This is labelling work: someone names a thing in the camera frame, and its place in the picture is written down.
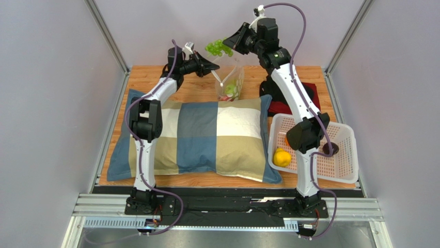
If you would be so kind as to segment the green fake lettuce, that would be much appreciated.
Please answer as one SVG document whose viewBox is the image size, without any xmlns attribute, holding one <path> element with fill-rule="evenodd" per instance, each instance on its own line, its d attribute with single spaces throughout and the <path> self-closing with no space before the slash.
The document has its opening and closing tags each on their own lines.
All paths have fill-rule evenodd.
<svg viewBox="0 0 440 248">
<path fill-rule="evenodd" d="M 222 57 L 223 55 L 227 55 L 229 57 L 233 56 L 233 50 L 226 45 L 223 44 L 223 39 L 217 39 L 213 42 L 208 43 L 205 46 L 205 50 L 209 55 Z"/>
</svg>

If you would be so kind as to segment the clear dotted zip bag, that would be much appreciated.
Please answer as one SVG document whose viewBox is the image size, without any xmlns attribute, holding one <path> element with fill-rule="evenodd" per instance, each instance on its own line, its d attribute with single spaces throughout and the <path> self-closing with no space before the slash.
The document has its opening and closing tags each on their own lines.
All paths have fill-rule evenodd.
<svg viewBox="0 0 440 248">
<path fill-rule="evenodd" d="M 223 55 L 222 57 L 217 57 L 213 62 L 220 66 L 218 70 L 212 71 L 212 75 L 215 78 L 214 86 L 217 99 L 220 96 L 226 96 L 224 88 L 230 81 L 236 81 L 238 93 L 234 97 L 236 97 L 235 101 L 239 100 L 244 84 L 244 68 L 241 61 L 237 57 Z"/>
</svg>

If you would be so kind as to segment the yellow fake lemon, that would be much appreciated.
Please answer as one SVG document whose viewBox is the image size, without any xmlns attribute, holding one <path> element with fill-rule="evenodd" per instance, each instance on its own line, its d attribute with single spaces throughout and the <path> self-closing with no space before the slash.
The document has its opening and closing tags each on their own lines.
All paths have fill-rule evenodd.
<svg viewBox="0 0 440 248">
<path fill-rule="evenodd" d="M 289 152 L 282 148 L 277 148 L 273 154 L 273 164 L 278 167 L 287 167 L 292 161 L 292 156 Z"/>
</svg>

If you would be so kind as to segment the dark brown fake food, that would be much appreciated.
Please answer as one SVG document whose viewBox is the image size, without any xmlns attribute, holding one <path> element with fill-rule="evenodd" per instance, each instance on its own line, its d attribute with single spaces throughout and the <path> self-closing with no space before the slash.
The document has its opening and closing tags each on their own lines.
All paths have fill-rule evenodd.
<svg viewBox="0 0 440 248">
<path fill-rule="evenodd" d="M 339 146 L 334 142 L 326 143 L 322 146 L 322 152 L 334 156 L 339 152 Z"/>
</svg>

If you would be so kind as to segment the green fake apple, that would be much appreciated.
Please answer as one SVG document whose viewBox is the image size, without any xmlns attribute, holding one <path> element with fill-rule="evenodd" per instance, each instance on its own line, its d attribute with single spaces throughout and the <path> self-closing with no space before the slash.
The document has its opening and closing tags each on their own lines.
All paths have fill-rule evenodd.
<svg viewBox="0 0 440 248">
<path fill-rule="evenodd" d="M 228 97 L 234 97 L 238 93 L 236 81 L 230 81 L 224 88 L 224 93 Z"/>
</svg>

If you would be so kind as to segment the red fake strawberry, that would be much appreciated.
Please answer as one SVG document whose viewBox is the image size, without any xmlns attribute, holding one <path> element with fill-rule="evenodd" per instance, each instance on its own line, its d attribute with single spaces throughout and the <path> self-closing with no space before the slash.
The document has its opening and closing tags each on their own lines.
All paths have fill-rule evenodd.
<svg viewBox="0 0 440 248">
<path fill-rule="evenodd" d="M 220 96 L 218 100 L 232 102 L 232 101 L 236 100 L 236 97 Z"/>
</svg>

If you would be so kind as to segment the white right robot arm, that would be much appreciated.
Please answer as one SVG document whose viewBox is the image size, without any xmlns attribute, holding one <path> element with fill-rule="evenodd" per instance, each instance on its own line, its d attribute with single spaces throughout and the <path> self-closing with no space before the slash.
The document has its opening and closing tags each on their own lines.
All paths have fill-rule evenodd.
<svg viewBox="0 0 440 248">
<path fill-rule="evenodd" d="M 281 90 L 295 121 L 295 125 L 286 133 L 286 140 L 295 151 L 296 190 L 300 194 L 296 201 L 303 209 L 316 206 L 321 199 L 315 182 L 313 157 L 329 124 L 329 115 L 320 113 L 313 104 L 300 82 L 293 57 L 280 47 L 275 19 L 258 19 L 256 27 L 245 22 L 223 44 L 243 55 L 256 54 L 261 67 Z"/>
</svg>

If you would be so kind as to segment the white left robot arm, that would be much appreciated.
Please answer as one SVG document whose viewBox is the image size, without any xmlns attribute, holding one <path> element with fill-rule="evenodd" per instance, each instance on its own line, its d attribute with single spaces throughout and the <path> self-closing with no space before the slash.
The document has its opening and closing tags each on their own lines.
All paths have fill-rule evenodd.
<svg viewBox="0 0 440 248">
<path fill-rule="evenodd" d="M 183 48 L 171 48 L 157 84 L 145 95 L 132 100 L 124 117 L 136 146 L 135 183 L 127 200 L 132 209 L 151 212 L 158 205 L 154 154 L 163 130 L 162 105 L 178 91 L 185 75 L 195 73 L 202 78 L 217 69 L 219 65 L 203 58 L 194 50 L 192 42 Z"/>
</svg>

